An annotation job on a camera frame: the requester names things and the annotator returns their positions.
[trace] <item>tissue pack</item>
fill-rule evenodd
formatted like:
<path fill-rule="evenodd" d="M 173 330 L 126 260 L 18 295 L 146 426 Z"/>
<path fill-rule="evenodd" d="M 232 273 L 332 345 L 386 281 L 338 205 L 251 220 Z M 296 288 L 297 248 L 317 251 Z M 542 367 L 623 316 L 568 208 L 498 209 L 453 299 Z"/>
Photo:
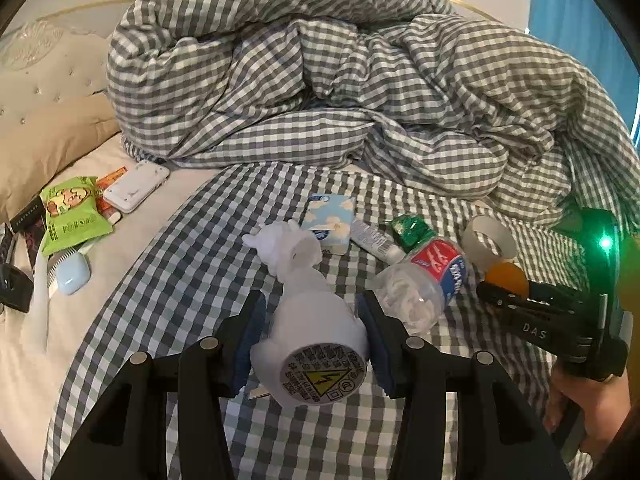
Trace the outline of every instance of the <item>tissue pack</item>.
<path fill-rule="evenodd" d="M 306 204 L 301 227 L 312 231 L 323 251 L 346 254 L 351 237 L 354 201 L 350 196 L 313 194 Z"/>

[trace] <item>checkered duvet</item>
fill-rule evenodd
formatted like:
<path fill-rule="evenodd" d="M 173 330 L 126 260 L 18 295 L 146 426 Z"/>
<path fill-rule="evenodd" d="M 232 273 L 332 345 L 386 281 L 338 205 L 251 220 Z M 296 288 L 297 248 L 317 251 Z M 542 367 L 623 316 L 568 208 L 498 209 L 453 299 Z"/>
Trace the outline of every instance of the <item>checkered duvet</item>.
<path fill-rule="evenodd" d="M 171 218 L 89 329 L 50 424 L 45 479 L 133 351 L 181 351 L 251 288 L 273 311 L 282 289 L 240 235 L 299 218 L 312 192 L 350 194 L 372 224 L 421 214 L 458 240 L 473 215 L 495 216 L 530 279 L 571 286 L 581 285 L 578 248 L 544 225 L 577 204 L 640 226 L 640 164 L 593 75 L 528 35 L 455 15 L 445 0 L 137 0 L 113 35 L 108 81 L 131 155 L 228 168 Z M 353 159 L 378 176 L 313 168 Z M 381 268 L 355 246 L 320 266 L 349 302 Z M 501 332 L 473 293 L 478 279 L 472 272 L 424 336 L 453 354 L 490 350 L 540 411 L 552 357 Z M 170 403 L 172 479 L 175 414 Z M 332 406 L 286 413 L 241 394 L 223 414 L 240 479 L 383 479 L 402 402 L 369 374 Z M 447 420 L 449 479 L 453 397 Z M 575 475 L 588 465 L 579 456 Z"/>
<path fill-rule="evenodd" d="M 136 157 L 376 174 L 514 218 L 603 206 L 640 228 L 640 164 L 583 65 L 447 0 L 137 0 L 108 91 Z"/>
<path fill-rule="evenodd" d="M 170 219 L 111 295 L 89 328 L 62 386 L 49 427 L 44 477 L 72 435 L 131 353 L 164 356 L 210 335 L 226 316 L 238 313 L 252 288 L 276 308 L 282 286 L 258 263 L 241 235 L 261 222 L 299 219 L 312 192 L 353 196 L 356 216 L 378 225 L 405 212 L 424 216 L 442 235 L 460 241 L 464 226 L 489 214 L 509 227 L 516 260 L 532 280 L 581 286 L 575 243 L 546 228 L 472 205 L 393 183 L 378 176 L 274 162 L 236 165 L 204 184 Z M 353 304 L 356 291 L 383 264 L 351 244 L 344 256 L 325 255 L 319 270 L 338 295 Z M 527 400 L 541 413 L 552 356 L 500 330 L 474 291 L 481 277 L 471 271 L 446 316 L 422 334 L 443 352 L 491 351 Z M 250 378 L 248 388 L 257 385 Z M 386 479 L 402 418 L 402 400 L 391 400 L 369 370 L 357 394 L 322 408 L 286 412 L 269 398 L 248 400 L 241 392 L 222 402 L 232 463 L 240 480 Z M 457 408 L 447 402 L 444 476 L 454 477 Z M 177 409 L 168 405 L 169 478 L 179 478 Z M 588 467 L 575 461 L 577 475 Z"/>

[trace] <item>human hand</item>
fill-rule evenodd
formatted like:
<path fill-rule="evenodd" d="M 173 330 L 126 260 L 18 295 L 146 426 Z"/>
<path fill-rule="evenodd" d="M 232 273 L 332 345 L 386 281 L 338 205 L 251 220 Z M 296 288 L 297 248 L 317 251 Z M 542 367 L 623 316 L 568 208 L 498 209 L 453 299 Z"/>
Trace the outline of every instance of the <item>human hand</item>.
<path fill-rule="evenodd" d="M 551 369 L 551 385 L 543 424 L 553 431 L 566 407 L 567 398 L 584 411 L 586 437 L 580 450 L 598 460 L 625 421 L 631 409 L 626 370 L 622 377 L 613 376 L 599 383 L 567 374 L 556 362 Z"/>

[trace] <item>warning label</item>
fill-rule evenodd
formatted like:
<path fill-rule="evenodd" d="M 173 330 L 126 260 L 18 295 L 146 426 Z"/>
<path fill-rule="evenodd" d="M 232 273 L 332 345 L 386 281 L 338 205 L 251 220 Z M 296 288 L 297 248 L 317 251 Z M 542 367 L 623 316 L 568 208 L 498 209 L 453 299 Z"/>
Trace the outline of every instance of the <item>warning label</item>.
<path fill-rule="evenodd" d="M 365 372 L 364 362 L 351 348 L 326 343 L 291 355 L 280 371 L 280 381 L 292 397 L 326 404 L 354 392 Z"/>
<path fill-rule="evenodd" d="M 349 370 L 322 370 L 319 372 L 305 372 L 308 381 L 313 384 L 319 396 L 323 396 L 335 386 L 340 379 L 346 377 Z"/>

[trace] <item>snack packaging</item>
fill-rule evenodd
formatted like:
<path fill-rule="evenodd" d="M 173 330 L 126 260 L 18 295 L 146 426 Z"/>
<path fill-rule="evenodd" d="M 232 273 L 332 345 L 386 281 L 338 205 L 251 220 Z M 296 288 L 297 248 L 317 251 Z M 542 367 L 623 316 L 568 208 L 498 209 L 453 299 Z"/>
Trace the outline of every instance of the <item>snack packaging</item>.
<path fill-rule="evenodd" d="M 419 216 L 400 215 L 390 224 L 405 251 L 411 251 L 419 243 L 436 235 L 436 232 Z"/>
<path fill-rule="evenodd" d="M 40 193 L 47 222 L 44 256 L 113 231 L 98 213 L 95 181 L 94 176 L 77 176 Z"/>

